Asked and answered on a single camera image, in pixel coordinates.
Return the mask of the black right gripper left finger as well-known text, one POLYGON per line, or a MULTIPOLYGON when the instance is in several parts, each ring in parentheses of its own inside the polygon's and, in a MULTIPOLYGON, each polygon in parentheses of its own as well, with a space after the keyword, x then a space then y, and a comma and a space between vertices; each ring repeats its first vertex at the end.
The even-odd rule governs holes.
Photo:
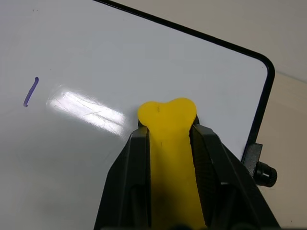
POLYGON ((152 225, 149 130, 133 131, 108 171, 95 230, 146 230, 152 225))

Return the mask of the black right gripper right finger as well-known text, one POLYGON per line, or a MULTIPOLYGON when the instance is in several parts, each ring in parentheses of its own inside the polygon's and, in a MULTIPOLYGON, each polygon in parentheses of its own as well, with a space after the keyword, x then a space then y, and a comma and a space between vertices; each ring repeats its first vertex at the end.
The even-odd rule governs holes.
POLYGON ((277 171, 256 161, 246 167, 210 128, 196 118, 189 131, 196 184, 210 230, 279 230, 259 190, 273 187, 277 171))

